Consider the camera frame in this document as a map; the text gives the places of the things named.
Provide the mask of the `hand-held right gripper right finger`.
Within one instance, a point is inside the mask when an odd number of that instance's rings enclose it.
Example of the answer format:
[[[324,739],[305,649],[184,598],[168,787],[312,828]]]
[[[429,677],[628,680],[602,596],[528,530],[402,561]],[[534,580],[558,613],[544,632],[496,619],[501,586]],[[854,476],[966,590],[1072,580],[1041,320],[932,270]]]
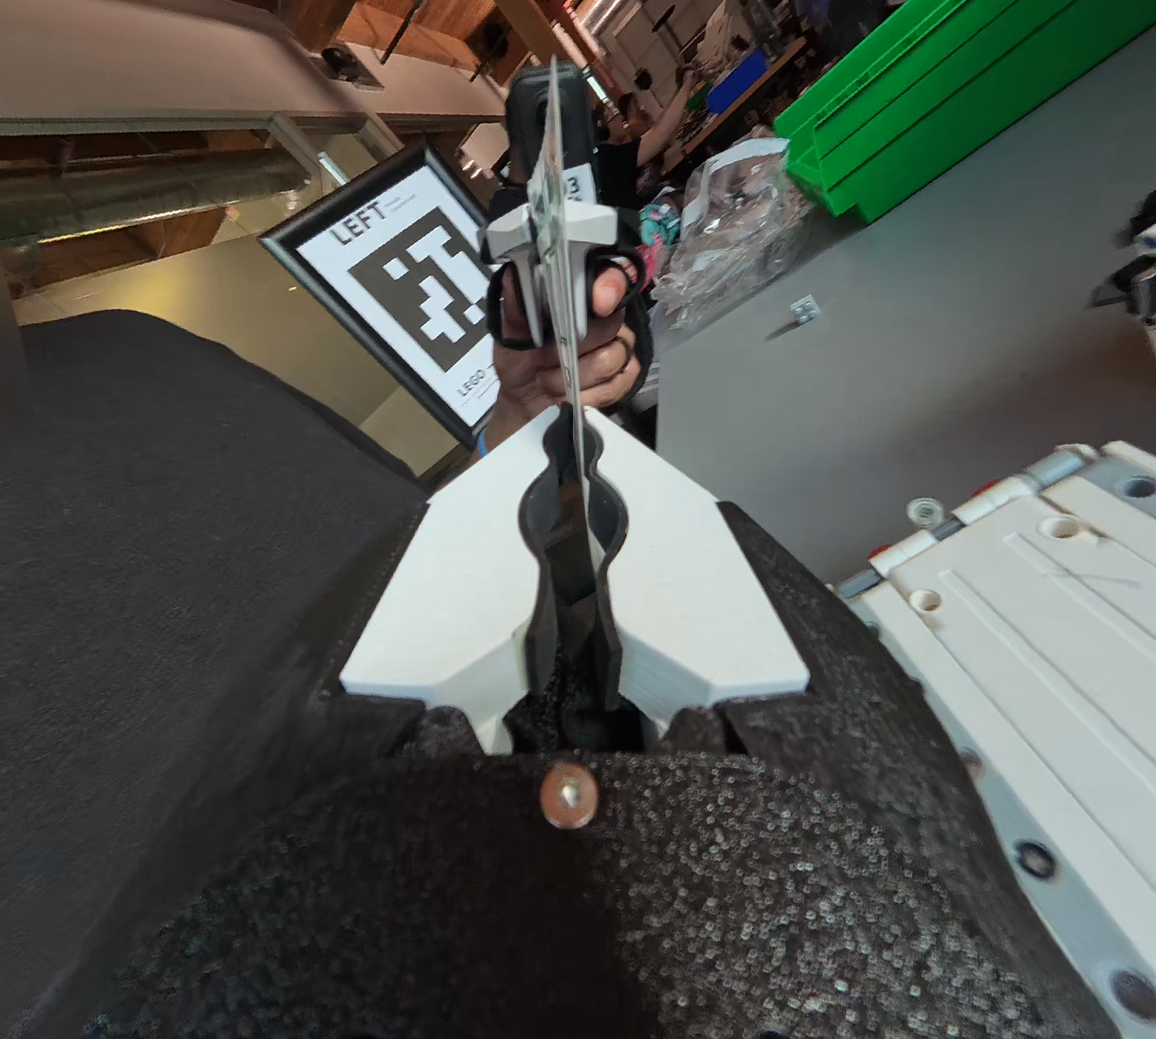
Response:
[[[688,709],[805,692],[811,673],[717,497],[599,411],[584,421],[613,699],[665,734]]]

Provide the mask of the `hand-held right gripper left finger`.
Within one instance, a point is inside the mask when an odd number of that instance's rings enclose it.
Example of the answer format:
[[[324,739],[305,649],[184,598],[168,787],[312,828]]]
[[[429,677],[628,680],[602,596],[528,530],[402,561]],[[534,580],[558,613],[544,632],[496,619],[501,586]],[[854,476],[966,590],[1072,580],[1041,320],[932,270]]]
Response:
[[[513,751],[508,714],[550,684],[561,624],[546,541],[561,516],[573,411],[541,413],[426,501],[340,672],[354,697],[466,716],[487,755]]]

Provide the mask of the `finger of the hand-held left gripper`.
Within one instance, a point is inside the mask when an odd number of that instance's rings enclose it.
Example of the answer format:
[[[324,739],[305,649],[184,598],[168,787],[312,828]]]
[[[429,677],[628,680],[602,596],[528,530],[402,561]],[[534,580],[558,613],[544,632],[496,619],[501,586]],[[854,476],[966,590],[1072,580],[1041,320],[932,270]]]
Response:
[[[500,347],[543,347],[550,335],[546,272],[538,247],[538,228],[523,203],[479,230],[479,255],[491,268],[484,312],[487,330]],[[525,333],[505,331],[505,290],[510,284]]]
[[[561,206],[561,320],[585,336],[594,312],[595,281],[616,252],[618,212],[597,203]]]

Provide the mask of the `white sticker sheet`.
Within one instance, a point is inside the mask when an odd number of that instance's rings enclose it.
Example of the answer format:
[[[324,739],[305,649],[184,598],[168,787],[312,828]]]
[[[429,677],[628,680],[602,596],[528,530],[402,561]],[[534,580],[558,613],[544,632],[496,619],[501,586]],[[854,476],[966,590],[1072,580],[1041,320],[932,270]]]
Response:
[[[544,281],[558,361],[561,368],[564,391],[571,411],[571,442],[576,483],[582,494],[582,516],[585,531],[590,575],[600,572],[603,557],[590,520],[590,479],[585,455],[585,420],[581,402],[579,343],[585,337],[579,331],[577,301],[583,301],[583,283],[573,283],[571,252],[567,234],[567,199],[565,187],[565,146],[561,120],[561,90],[559,63],[553,58],[548,69],[547,95],[542,124],[543,136],[536,163],[528,182],[528,201],[536,230],[535,242],[538,264]]]

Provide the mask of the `white lego model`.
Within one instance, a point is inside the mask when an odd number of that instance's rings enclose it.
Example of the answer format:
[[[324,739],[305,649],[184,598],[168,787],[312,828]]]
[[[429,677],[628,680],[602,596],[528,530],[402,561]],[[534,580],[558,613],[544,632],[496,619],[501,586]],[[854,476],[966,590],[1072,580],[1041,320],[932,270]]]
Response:
[[[1154,1037],[1154,454],[1065,444],[835,591],[921,686],[1116,1034]]]

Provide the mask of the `black and white lego piece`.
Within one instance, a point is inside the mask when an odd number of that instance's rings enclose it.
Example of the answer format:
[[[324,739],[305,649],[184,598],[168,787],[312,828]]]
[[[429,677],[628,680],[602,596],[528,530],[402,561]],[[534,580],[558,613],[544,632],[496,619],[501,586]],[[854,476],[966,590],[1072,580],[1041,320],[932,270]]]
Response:
[[[1130,254],[1130,259],[1096,287],[1089,306],[1091,309],[1121,306],[1154,335],[1155,190],[1136,206],[1122,229],[1118,230],[1115,243]]]

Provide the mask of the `person's left hand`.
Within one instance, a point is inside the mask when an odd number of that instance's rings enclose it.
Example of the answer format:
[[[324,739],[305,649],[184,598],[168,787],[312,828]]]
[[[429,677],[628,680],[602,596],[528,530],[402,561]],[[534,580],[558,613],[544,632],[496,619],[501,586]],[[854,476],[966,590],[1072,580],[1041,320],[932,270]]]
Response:
[[[581,401],[607,411],[626,401],[648,372],[635,329],[629,326],[625,299],[631,272],[607,262],[594,281],[591,315],[579,343]],[[490,419],[501,426],[501,443],[543,411],[567,402],[565,379],[554,343],[528,349],[494,346],[499,382]]]

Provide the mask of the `colourful floral fabric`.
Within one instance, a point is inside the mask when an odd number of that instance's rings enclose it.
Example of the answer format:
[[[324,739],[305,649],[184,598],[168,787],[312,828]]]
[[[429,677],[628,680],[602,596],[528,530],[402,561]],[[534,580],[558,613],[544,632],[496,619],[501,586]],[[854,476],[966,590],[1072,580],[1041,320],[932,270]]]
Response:
[[[664,185],[640,209],[640,243],[654,249],[672,249],[683,234],[685,194],[672,185]]]

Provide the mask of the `black framed marker sign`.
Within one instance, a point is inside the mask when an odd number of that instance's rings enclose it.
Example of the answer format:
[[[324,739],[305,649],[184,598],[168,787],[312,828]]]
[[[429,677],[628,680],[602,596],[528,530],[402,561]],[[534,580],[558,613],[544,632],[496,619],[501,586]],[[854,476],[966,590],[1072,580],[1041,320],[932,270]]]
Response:
[[[373,165],[260,246],[466,448],[498,396],[484,209],[428,146]]]

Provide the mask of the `clear plastic bags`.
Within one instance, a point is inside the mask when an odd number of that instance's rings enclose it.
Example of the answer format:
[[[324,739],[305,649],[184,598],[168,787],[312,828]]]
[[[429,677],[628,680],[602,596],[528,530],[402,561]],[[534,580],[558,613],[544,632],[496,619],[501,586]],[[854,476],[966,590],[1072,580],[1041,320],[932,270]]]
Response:
[[[667,329],[697,331],[796,265],[814,205],[790,175],[790,155],[788,138],[755,135],[690,176],[678,241],[653,284]]]

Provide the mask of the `blue storage bin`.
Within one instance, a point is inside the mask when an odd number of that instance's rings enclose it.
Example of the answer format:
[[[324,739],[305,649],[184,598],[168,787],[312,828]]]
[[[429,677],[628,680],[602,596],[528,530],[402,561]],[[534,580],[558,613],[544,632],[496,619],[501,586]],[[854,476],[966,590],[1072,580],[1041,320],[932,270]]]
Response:
[[[720,116],[738,102],[770,70],[767,55],[753,49],[744,55],[726,75],[719,77],[706,95],[705,105],[709,114]]]

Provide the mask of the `green plastic bins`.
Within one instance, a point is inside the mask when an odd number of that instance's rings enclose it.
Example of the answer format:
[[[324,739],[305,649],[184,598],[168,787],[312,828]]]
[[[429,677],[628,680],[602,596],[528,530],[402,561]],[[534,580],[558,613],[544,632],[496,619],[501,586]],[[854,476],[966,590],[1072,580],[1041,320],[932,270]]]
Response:
[[[1155,0],[907,0],[777,117],[788,176],[874,223],[1154,20]]]

